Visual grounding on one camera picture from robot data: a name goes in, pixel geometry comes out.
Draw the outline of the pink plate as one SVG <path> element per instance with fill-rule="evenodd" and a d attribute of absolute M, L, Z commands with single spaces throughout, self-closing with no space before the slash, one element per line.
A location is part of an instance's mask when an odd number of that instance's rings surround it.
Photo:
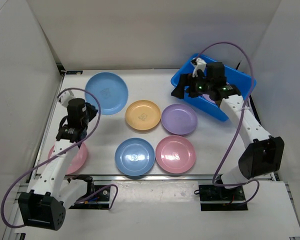
<path fill-rule="evenodd" d="M 156 146 L 157 164 L 171 174 L 183 174 L 196 163 L 196 151 L 185 137 L 171 135 L 163 138 Z"/>
<path fill-rule="evenodd" d="M 50 155 L 48 155 L 49 159 L 52 157 L 55 159 L 45 165 L 44 171 L 53 172 L 61 169 L 61 173 L 70 175 L 79 170 L 88 157 L 88 149 L 85 143 L 82 143 L 80 147 L 76 145 L 66 153 L 60 154 L 71 145 L 73 143 L 67 140 L 56 141 L 49 152 Z"/>

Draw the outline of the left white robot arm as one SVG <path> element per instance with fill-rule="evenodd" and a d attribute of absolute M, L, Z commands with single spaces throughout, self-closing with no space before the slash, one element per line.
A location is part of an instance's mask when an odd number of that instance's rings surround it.
<path fill-rule="evenodd" d="M 29 192 L 22 192 L 18 198 L 25 226 L 57 231 L 64 223 L 67 209 L 79 199 L 94 197 L 93 179 L 88 175 L 74 177 L 66 187 L 62 187 L 62 183 L 97 112 L 82 98 L 69 100 L 67 116 L 60 121 L 56 135 L 51 155 L 54 159 L 46 164 Z"/>

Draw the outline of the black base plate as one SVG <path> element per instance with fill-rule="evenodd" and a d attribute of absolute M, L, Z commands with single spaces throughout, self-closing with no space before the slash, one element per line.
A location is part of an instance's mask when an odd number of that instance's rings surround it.
<path fill-rule="evenodd" d="M 67 179 L 70 183 L 74 180 L 80 180 L 87 183 L 87 193 L 79 198 L 70 209 L 77 210 L 110 210 L 113 207 L 118 195 L 119 188 L 115 184 L 100 185 L 96 184 L 89 175 L 76 175 Z"/>
<path fill-rule="evenodd" d="M 202 184 L 193 192 L 199 196 L 202 212 L 247 211 L 248 206 L 242 186 L 232 189 Z"/>

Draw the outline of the pink plate left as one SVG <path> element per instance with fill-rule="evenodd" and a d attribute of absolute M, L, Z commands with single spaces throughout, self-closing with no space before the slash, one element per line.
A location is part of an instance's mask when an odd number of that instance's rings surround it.
<path fill-rule="evenodd" d="M 45 165 L 44 171 L 53 172 L 61 169 L 61 173 L 70 175 L 79 170 L 88 157 L 88 149 L 85 143 L 82 143 L 80 147 L 76 145 L 66 153 L 60 154 L 71 145 L 73 143 L 67 140 L 56 141 L 49 152 L 50 155 L 48 155 L 49 159 L 52 157 L 55 159 Z"/>

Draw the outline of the purple plate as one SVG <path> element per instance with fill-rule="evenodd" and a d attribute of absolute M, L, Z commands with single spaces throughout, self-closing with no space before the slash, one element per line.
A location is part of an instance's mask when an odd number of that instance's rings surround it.
<path fill-rule="evenodd" d="M 212 103 L 212 104 L 215 104 L 215 105 L 219 105 L 220 104 L 220 101 L 217 101 L 215 102 L 214 100 L 212 100 L 210 98 L 210 96 L 208 94 L 203 94 L 202 97 L 207 100 L 208 102 Z"/>
<path fill-rule="evenodd" d="M 198 125 L 196 112 L 185 104 L 171 104 L 161 114 L 163 127 L 174 135 L 191 134 Z"/>

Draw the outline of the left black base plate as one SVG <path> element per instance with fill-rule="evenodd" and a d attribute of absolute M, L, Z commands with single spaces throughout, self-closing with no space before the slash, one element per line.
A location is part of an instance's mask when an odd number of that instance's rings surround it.
<path fill-rule="evenodd" d="M 113 207 L 118 195 L 119 188 L 115 184 L 100 185 L 96 184 L 89 175 L 76 175 L 67 179 L 70 183 L 74 180 L 80 180 L 87 183 L 87 193 L 79 198 L 70 209 L 77 210 L 110 210 Z"/>

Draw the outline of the small black label sticker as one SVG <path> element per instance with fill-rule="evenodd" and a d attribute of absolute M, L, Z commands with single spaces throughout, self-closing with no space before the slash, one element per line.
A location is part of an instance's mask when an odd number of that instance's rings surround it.
<path fill-rule="evenodd" d="M 83 71 L 82 70 L 69 70 L 66 71 L 66 75 L 82 75 Z"/>

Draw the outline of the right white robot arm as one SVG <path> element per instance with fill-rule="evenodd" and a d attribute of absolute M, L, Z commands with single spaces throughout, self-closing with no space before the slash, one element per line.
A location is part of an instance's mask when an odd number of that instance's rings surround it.
<path fill-rule="evenodd" d="M 201 58 L 194 58 L 191 64 L 193 72 L 180 76 L 171 95 L 178 99 L 185 95 L 190 98 L 208 95 L 237 127 L 234 136 L 241 137 L 245 146 L 236 167 L 221 176 L 213 176 L 216 197 L 226 200 L 232 195 L 233 188 L 279 170 L 285 143 L 260 125 L 247 107 L 241 91 L 234 84 L 227 83 L 222 62 L 206 63 Z"/>

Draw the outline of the blue plate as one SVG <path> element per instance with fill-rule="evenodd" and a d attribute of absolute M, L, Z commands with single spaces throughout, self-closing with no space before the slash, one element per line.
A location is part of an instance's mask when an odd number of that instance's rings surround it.
<path fill-rule="evenodd" d="M 153 168 L 155 160 L 152 145 L 138 137 L 123 141 L 114 154 L 117 169 L 129 177 L 139 177 L 148 173 Z"/>
<path fill-rule="evenodd" d="M 125 107 L 129 97 L 125 81 L 112 72 L 97 73 L 89 79 L 85 90 L 97 98 L 102 115 L 119 113 Z"/>

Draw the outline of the orange plate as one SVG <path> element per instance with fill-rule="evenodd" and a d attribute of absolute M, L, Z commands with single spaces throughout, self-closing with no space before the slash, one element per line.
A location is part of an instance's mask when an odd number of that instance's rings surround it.
<path fill-rule="evenodd" d="M 161 120 L 160 108 L 150 100 L 137 100 L 125 112 L 125 121 L 137 131 L 149 131 Z"/>

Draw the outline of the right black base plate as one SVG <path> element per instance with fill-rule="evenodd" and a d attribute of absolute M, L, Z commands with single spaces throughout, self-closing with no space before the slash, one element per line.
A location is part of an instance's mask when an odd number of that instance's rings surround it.
<path fill-rule="evenodd" d="M 242 186 L 232 189 L 202 184 L 193 192 L 199 196 L 202 212 L 247 211 L 248 206 Z"/>

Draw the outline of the pink plate front right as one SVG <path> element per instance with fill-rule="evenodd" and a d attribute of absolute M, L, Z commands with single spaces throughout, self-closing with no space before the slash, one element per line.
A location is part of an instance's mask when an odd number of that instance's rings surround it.
<path fill-rule="evenodd" d="M 163 138 L 156 146 L 157 164 L 171 174 L 183 174 L 196 163 L 196 151 L 185 137 L 171 135 Z"/>

